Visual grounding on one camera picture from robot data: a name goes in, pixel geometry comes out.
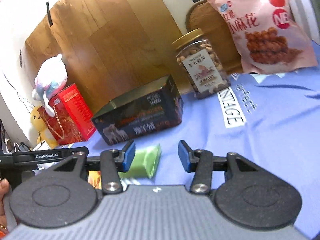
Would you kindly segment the left hand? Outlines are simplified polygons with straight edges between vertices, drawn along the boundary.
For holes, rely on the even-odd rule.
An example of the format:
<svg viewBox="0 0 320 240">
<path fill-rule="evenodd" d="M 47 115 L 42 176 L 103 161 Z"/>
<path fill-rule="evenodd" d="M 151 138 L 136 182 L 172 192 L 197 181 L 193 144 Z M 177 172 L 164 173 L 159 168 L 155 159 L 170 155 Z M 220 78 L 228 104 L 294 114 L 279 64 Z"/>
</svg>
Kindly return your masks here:
<svg viewBox="0 0 320 240">
<path fill-rule="evenodd" d="M 1 179 L 0 185 L 0 225 L 1 239 L 10 233 L 18 224 L 9 205 L 12 189 L 7 179 Z"/>
</svg>

